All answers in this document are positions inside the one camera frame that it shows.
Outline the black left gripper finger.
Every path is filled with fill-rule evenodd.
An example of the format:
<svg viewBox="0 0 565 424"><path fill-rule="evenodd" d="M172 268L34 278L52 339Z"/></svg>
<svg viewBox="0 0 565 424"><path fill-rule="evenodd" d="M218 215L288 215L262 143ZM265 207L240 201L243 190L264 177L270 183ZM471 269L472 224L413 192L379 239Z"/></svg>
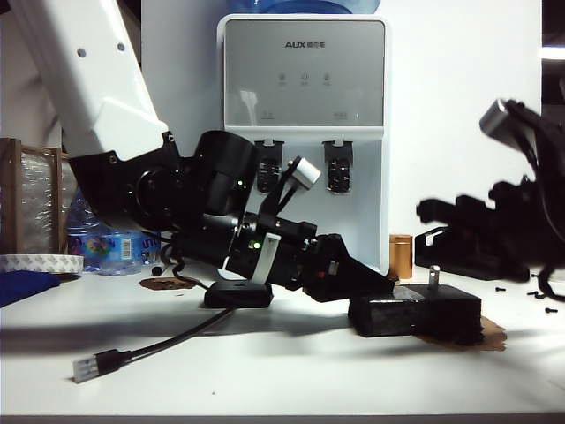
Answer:
<svg viewBox="0 0 565 424"><path fill-rule="evenodd" d="M340 235L326 236L326 279L331 283L396 283L389 270L386 238L371 237L350 245Z"/></svg>
<svg viewBox="0 0 565 424"><path fill-rule="evenodd" d="M319 302L392 293L394 283L350 256L341 236L319 236L304 262L304 292Z"/></svg>

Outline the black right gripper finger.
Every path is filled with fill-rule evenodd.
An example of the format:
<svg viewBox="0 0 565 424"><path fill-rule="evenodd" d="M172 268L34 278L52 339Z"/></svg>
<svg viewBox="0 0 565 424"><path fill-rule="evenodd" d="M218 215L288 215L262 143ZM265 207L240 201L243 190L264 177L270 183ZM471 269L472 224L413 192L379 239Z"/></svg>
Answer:
<svg viewBox="0 0 565 424"><path fill-rule="evenodd" d="M492 221L496 217L496 211L488 208L486 204L467 194L456 197L456 210L464 221Z"/></svg>
<svg viewBox="0 0 565 424"><path fill-rule="evenodd" d="M463 227L463 218L455 204L439 199L425 199L417 205L417 215L422 223L442 223Z"/></svg>

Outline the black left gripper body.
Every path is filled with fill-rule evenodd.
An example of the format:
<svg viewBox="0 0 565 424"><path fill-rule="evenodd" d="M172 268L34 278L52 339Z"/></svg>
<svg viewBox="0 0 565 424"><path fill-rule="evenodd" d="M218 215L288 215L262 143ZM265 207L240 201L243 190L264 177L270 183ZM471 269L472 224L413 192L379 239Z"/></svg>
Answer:
<svg viewBox="0 0 565 424"><path fill-rule="evenodd" d="M277 284L288 290L301 286L305 251L317 227L267 214L244 214L224 268L254 283Z"/></svg>

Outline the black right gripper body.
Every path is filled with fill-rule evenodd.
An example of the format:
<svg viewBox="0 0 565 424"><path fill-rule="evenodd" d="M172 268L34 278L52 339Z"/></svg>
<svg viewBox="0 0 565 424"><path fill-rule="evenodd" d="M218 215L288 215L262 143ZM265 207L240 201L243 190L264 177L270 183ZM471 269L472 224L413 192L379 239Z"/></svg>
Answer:
<svg viewBox="0 0 565 424"><path fill-rule="evenodd" d="M512 229L541 228L546 223L545 213L536 181L526 175L517 184L499 181L488 192L494 201L497 221Z"/></svg>

